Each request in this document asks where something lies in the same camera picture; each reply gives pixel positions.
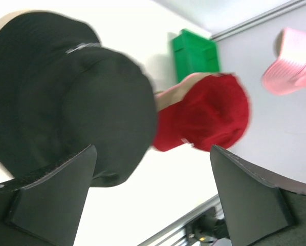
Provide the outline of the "right aluminium frame post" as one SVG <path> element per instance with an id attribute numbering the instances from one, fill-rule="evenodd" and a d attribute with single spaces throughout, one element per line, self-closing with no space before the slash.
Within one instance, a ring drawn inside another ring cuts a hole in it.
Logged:
<path id="1" fill-rule="evenodd" d="M 255 26 L 261 25 L 267 21 L 280 17 L 286 13 L 299 9 L 303 6 L 306 6 L 306 0 L 289 1 L 276 8 L 268 10 L 267 12 L 264 12 L 258 16 L 255 16 L 249 20 L 246 20 L 236 26 L 228 28 L 222 32 L 216 33 L 211 36 L 211 40 L 215 42 L 221 41 L 223 39 L 239 34 L 243 31 L 249 30 Z"/>

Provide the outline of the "black baseball cap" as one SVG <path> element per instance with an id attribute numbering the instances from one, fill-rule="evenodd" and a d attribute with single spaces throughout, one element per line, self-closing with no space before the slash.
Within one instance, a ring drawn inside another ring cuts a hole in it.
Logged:
<path id="1" fill-rule="evenodd" d="M 93 145 L 93 187 L 127 181 L 157 129 L 149 79 L 85 22 L 18 11 L 0 30 L 0 163 L 12 177 Z"/>

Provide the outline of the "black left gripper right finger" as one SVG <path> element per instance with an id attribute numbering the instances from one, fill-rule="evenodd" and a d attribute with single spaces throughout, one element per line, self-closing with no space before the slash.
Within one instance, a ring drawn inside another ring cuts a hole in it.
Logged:
<path id="1" fill-rule="evenodd" d="M 220 146 L 210 162 L 232 245 L 306 245 L 306 183 Z"/>

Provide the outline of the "aluminium mounting rail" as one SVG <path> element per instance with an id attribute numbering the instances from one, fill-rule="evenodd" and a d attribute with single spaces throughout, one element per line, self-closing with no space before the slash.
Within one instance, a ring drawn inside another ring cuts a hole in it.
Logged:
<path id="1" fill-rule="evenodd" d="M 161 231 L 157 232 L 147 240 L 143 241 L 142 243 L 138 244 L 138 246 L 147 246 L 147 245 L 160 245 L 164 241 L 172 237 L 174 234 L 182 231 L 186 224 L 190 221 L 196 219 L 201 214 L 206 212 L 208 209 L 218 206 L 220 204 L 219 196 L 216 194 L 210 199 L 204 201 L 202 204 L 195 207 L 193 210 L 182 216 L 181 218 L 177 219 L 175 222 L 171 223 Z"/>

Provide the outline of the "light pink baseball cap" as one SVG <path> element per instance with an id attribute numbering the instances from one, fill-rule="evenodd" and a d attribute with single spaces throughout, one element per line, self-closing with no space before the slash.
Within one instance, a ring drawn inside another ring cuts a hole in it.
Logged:
<path id="1" fill-rule="evenodd" d="M 276 60 L 264 72 L 263 86 L 285 95 L 306 88 L 306 33 L 284 28 L 274 42 Z"/>

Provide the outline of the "khaki sport baseball cap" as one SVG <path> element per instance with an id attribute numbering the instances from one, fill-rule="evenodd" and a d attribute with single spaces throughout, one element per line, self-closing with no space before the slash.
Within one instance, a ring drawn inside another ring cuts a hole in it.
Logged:
<path id="1" fill-rule="evenodd" d="M 221 73 L 192 73 L 186 76 L 180 83 L 155 94 L 157 111 L 161 111 L 183 99 L 187 92 L 199 81 L 207 76 L 221 76 Z"/>

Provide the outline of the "green plastic tray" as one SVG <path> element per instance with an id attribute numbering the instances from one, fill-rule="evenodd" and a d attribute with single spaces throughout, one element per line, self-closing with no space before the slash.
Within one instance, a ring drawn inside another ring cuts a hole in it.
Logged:
<path id="1" fill-rule="evenodd" d="M 197 72 L 220 72 L 216 42 L 187 29 L 168 33 L 177 82 Z"/>

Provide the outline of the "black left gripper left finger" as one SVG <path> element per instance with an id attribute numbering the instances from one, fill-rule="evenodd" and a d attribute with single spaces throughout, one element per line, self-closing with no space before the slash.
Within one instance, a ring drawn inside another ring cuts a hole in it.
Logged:
<path id="1" fill-rule="evenodd" d="M 0 183 L 0 246 L 73 245 L 97 151 Z"/>

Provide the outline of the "red baseball cap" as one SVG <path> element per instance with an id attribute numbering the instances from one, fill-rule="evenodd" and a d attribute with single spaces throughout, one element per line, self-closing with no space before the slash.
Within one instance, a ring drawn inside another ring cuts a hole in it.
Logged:
<path id="1" fill-rule="evenodd" d="M 183 99 L 158 111 L 153 146 L 162 152 L 183 144 L 210 151 L 213 145 L 233 146 L 244 134 L 250 118 L 249 99 L 239 78 L 230 73 L 207 76 Z"/>

